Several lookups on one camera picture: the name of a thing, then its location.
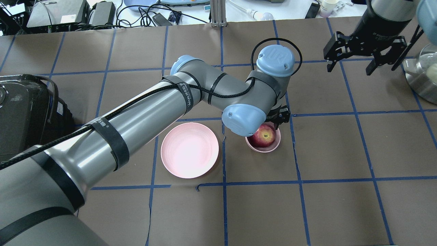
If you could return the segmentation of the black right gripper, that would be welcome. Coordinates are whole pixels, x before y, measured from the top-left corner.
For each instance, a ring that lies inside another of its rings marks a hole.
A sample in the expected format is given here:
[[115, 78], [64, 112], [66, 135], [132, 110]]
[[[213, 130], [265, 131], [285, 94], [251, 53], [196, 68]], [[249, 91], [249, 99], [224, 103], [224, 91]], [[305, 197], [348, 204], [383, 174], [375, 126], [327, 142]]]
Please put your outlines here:
[[402, 55], [407, 44], [400, 35], [408, 21], [385, 19], [367, 9], [350, 35], [336, 31], [323, 49], [327, 61], [327, 72], [332, 72], [337, 62], [352, 56], [373, 56], [367, 65], [367, 76], [381, 65], [394, 64]]

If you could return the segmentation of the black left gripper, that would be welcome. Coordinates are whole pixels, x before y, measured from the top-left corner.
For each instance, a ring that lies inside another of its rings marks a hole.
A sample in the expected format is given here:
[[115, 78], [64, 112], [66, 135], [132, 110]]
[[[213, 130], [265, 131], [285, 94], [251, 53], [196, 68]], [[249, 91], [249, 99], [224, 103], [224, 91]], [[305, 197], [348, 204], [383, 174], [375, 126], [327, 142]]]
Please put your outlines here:
[[267, 114], [266, 122], [273, 123], [274, 127], [279, 127], [284, 123], [289, 123], [290, 116], [291, 112], [288, 105], [278, 106]]

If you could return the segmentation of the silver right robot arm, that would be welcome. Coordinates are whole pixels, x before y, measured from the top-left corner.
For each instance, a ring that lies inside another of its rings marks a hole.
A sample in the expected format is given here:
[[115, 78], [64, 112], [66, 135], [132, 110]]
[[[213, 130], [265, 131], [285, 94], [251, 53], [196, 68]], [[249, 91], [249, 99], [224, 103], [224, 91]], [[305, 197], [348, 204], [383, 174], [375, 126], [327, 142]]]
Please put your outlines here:
[[328, 72], [352, 56], [372, 57], [368, 76], [385, 64], [396, 70], [422, 35], [436, 45], [435, 0], [367, 0], [366, 5], [355, 30], [348, 36], [335, 32], [323, 49]]

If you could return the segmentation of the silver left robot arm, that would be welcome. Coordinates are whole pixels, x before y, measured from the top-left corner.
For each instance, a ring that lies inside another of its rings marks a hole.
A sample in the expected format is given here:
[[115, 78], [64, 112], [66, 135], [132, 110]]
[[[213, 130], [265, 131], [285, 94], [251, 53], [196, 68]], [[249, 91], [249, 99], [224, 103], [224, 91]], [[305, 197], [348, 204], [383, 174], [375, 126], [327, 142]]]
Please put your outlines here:
[[1, 245], [106, 246], [75, 216], [96, 183], [200, 101], [222, 110], [232, 132], [253, 135], [279, 108], [294, 65], [289, 48], [269, 45], [240, 81], [183, 55], [156, 86], [73, 134], [1, 164]]

